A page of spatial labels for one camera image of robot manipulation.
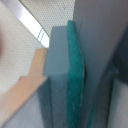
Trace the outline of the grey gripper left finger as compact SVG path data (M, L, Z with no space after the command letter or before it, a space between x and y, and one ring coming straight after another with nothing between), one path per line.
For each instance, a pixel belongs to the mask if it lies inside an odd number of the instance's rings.
M52 28L38 91L44 128L79 128L85 66L73 21Z

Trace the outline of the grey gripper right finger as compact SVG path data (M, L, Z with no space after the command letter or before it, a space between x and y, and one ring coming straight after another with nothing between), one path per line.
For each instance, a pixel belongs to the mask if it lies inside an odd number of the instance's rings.
M128 61L115 60L94 77L87 128L128 128Z

